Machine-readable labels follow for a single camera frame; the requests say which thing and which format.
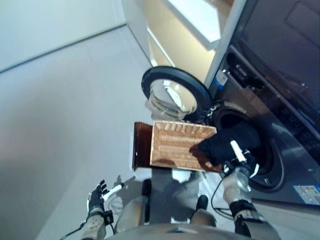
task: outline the white floor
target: white floor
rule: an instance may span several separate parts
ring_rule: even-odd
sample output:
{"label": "white floor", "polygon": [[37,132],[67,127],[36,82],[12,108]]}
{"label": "white floor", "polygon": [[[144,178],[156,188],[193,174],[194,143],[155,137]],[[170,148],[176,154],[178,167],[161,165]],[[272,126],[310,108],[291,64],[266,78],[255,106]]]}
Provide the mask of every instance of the white floor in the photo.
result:
{"label": "white floor", "polygon": [[[147,176],[153,184],[151,223],[185,222],[198,196],[212,195],[217,174],[204,180],[196,173],[179,182],[171,171],[130,168],[134,122],[152,123],[141,91],[150,67],[122,27],[0,75],[3,239],[59,239],[85,219],[88,192],[102,179],[109,187],[119,179],[126,183],[105,205],[115,220]],[[222,189],[214,202],[223,204]],[[214,216],[219,228],[234,231],[231,220]],[[283,239],[302,237],[276,227]],[[77,239],[79,234],[68,238]]]}

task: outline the wooden tray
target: wooden tray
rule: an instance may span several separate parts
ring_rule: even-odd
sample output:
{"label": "wooden tray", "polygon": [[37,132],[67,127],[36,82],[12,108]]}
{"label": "wooden tray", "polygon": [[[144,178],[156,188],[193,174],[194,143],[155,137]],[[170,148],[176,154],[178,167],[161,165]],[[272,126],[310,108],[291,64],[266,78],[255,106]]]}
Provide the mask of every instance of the wooden tray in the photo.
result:
{"label": "wooden tray", "polygon": [[216,133],[213,126],[155,121],[151,137],[150,165],[220,172],[221,166],[212,166],[197,147],[198,143]]}

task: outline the wire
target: wire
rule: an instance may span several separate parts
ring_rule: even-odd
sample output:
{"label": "wire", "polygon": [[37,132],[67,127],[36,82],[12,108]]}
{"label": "wire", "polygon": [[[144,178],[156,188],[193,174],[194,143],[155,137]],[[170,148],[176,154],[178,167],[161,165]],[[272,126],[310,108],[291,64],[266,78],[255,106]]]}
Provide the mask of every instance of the wire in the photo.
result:
{"label": "wire", "polygon": [[65,238],[69,237],[70,235],[80,231],[83,228],[83,226],[85,225],[85,223],[86,223],[85,221],[81,222],[80,226],[76,230],[73,230],[73,231],[69,232],[68,234],[64,235],[62,238],[60,238],[60,240],[64,240]]}
{"label": "wire", "polygon": [[110,223],[110,226],[112,228],[113,235],[115,235],[116,233],[115,233],[115,229],[114,229],[114,226],[112,225],[112,223]]}
{"label": "wire", "polygon": [[214,204],[213,204],[214,197],[215,197],[215,195],[216,195],[216,193],[217,193],[217,191],[218,191],[218,189],[219,189],[222,181],[223,181],[223,178],[221,178],[221,181],[219,182],[218,186],[216,187],[216,189],[215,189],[214,192],[213,192],[213,195],[212,195],[211,201],[210,201],[211,207],[212,207],[213,210],[214,210],[217,214],[219,214],[221,217],[224,217],[224,218],[226,218],[226,219],[233,220],[233,219],[234,219],[233,216],[232,216],[231,214],[225,212],[225,211],[229,210],[229,208],[214,207]]}

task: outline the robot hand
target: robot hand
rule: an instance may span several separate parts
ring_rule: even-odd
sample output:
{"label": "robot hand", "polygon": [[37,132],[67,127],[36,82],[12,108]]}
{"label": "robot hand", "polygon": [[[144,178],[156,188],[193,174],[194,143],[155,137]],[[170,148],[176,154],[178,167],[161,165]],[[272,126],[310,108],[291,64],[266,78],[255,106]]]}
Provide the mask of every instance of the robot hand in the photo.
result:
{"label": "robot hand", "polygon": [[230,145],[234,151],[236,158],[227,160],[223,165],[223,172],[226,176],[229,176],[234,171],[240,171],[244,173],[248,178],[254,177],[259,170],[259,164],[256,162],[254,156],[249,150],[242,151],[235,140],[230,142]]}
{"label": "robot hand", "polygon": [[264,219],[252,203],[249,179],[259,170],[250,151],[242,151],[236,141],[230,142],[236,158],[223,166],[223,199],[228,203],[235,224],[235,232],[254,239],[277,239],[277,231]]}
{"label": "robot hand", "polygon": [[105,184],[105,180],[102,180],[96,188],[89,193],[88,196],[88,202],[87,202],[87,210],[88,213],[90,213],[94,208],[100,208],[103,211],[104,208],[104,202],[103,195],[107,194],[109,190],[107,190],[107,185]]}
{"label": "robot hand", "polygon": [[113,233],[114,216],[111,210],[105,211],[104,202],[113,194],[120,191],[124,184],[118,184],[108,190],[105,181],[102,180],[96,188],[89,193],[87,200],[88,216],[82,230],[82,240],[103,240],[106,235],[106,226],[111,225]]}

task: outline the dark gray appliance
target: dark gray appliance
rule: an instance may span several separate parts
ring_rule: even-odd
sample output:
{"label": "dark gray appliance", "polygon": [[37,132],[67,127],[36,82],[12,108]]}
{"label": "dark gray appliance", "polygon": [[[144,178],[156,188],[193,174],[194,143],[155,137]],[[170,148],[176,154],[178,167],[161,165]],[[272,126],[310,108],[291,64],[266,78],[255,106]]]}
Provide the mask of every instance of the dark gray appliance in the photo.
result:
{"label": "dark gray appliance", "polygon": [[[250,121],[263,142],[251,197],[320,205],[319,24],[317,0],[247,1],[209,91],[160,66],[144,74],[143,92],[163,113],[218,131]],[[182,107],[185,92],[195,103]]]}

